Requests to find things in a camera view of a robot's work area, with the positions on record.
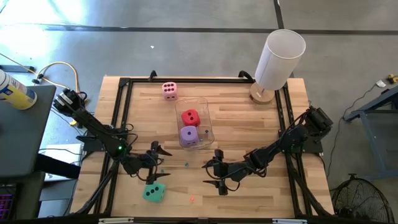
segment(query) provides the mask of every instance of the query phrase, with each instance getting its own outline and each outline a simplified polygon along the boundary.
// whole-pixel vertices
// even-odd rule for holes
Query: fan
[[[395,223],[387,199],[369,181],[350,174],[349,180],[340,184],[331,200],[335,214],[374,222]]]

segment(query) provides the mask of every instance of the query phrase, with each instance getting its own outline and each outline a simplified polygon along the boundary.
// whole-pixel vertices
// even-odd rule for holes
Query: clear plastic container
[[[200,124],[197,126],[199,142],[193,146],[183,146],[181,143],[180,130],[185,127],[182,121],[182,113],[187,110],[195,109],[200,118]],[[187,100],[179,100],[175,104],[175,114],[177,115],[178,136],[180,145],[184,149],[201,149],[209,146],[214,141],[213,129],[211,127],[211,119],[209,114],[208,103],[205,98],[192,98]]]

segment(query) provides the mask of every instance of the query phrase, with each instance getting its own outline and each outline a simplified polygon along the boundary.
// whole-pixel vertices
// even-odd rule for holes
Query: green die
[[[145,185],[142,197],[150,202],[161,202],[164,196],[166,186],[154,182],[153,184]]]

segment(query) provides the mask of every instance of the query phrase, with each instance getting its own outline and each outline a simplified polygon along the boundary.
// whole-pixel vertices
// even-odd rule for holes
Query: wooden lamp base
[[[250,87],[250,99],[257,104],[267,104],[275,96],[275,91],[265,90],[257,83],[253,83]]]

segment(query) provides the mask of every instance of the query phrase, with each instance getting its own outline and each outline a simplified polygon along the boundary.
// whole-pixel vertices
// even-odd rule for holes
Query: cylindrical lamp shade
[[[254,75],[257,84],[265,90],[282,88],[304,52],[300,34],[286,29],[270,33]]]

